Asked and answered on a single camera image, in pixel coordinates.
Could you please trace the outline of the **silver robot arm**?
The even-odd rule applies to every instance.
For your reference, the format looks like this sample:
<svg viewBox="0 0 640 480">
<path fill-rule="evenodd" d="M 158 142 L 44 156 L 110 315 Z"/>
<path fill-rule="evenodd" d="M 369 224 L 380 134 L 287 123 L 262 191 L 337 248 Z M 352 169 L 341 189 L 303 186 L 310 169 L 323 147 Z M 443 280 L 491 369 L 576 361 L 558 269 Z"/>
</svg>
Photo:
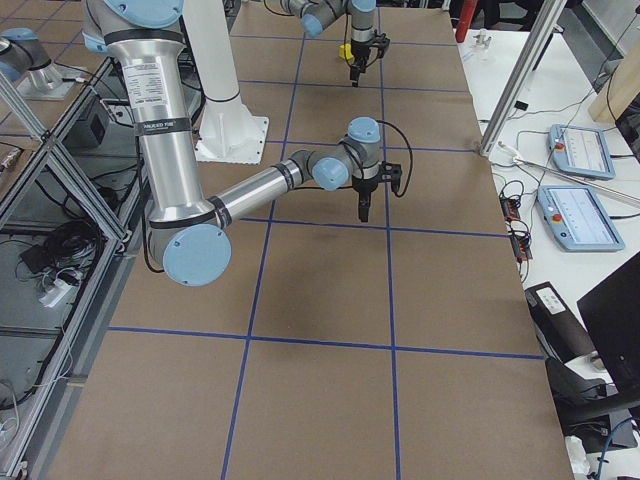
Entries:
<svg viewBox="0 0 640 480">
<path fill-rule="evenodd" d="M 349 67 L 350 82 L 358 87 L 360 77 L 386 54 L 390 39 L 374 27 L 375 1 L 262 1 L 268 12 L 297 18 L 310 38 L 316 38 L 336 21 L 345 18 L 340 56 Z"/>
<path fill-rule="evenodd" d="M 369 117 L 352 120 L 329 152 L 298 151 L 204 195 L 198 163 L 258 162 L 268 127 L 241 99 L 221 2 L 87 1 L 83 12 L 87 48 L 120 63 L 154 201 L 151 255 L 173 281 L 217 279 L 231 258 L 226 228 L 306 181 L 327 191 L 350 186 L 367 220 L 384 179 L 380 127 Z"/>
</svg>

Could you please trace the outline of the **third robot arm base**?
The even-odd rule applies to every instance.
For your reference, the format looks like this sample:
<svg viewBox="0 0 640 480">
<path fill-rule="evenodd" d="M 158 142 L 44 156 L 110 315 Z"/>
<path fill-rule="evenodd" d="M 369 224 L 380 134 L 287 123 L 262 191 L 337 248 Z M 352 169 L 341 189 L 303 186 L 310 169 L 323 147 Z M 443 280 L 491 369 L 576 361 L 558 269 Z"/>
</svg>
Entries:
<svg viewBox="0 0 640 480">
<path fill-rule="evenodd" d="M 28 100 L 61 101 L 75 82 L 66 81 L 64 70 L 54 64 L 33 30 L 11 28 L 1 33 L 1 72 L 17 82 L 20 95 Z"/>
</svg>

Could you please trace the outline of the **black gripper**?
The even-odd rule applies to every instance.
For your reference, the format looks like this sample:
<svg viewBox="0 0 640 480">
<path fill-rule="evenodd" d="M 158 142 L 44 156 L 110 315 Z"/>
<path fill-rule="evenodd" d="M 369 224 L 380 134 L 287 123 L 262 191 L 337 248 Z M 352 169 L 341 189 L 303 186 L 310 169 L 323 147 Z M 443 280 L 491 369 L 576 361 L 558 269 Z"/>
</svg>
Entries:
<svg viewBox="0 0 640 480">
<path fill-rule="evenodd" d="M 358 218 L 360 222 L 369 221 L 370 195 L 377 189 L 380 180 L 377 176 L 362 179 L 353 176 L 352 188 L 359 194 L 358 196 Z"/>
<path fill-rule="evenodd" d="M 349 78 L 351 85 L 357 87 L 359 84 L 360 76 L 363 73 L 365 66 L 370 64 L 371 49 L 373 41 L 350 41 L 351 54 L 353 59 L 350 61 L 349 66 Z"/>
</svg>

